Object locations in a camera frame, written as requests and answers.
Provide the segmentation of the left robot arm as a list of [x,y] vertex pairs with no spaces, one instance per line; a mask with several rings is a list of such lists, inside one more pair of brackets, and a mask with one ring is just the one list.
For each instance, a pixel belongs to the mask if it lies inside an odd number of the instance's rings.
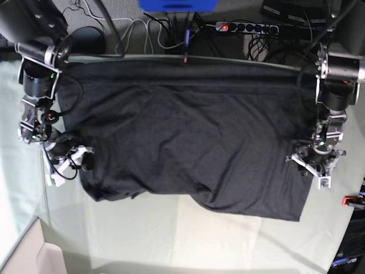
[[364,1],[334,1],[332,6],[325,26],[305,48],[305,53],[317,49],[316,62],[297,76],[301,92],[305,74],[315,73],[315,126],[287,157],[304,175],[311,174],[319,189],[331,187],[331,173],[346,154],[338,148],[346,110],[357,103],[364,83]]

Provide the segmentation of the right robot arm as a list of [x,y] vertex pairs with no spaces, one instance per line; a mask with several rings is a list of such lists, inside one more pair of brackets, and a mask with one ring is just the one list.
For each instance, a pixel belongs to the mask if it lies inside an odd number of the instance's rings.
[[[52,1],[1,1],[1,34],[22,58],[18,82],[25,95],[18,136],[26,144],[40,145],[48,172],[46,182],[60,187],[69,180],[66,169],[92,166],[94,152],[80,137],[53,126],[76,109],[83,97],[82,85],[63,72],[72,45],[66,19]],[[62,79],[75,84],[79,93],[68,110],[56,112],[52,105]]]

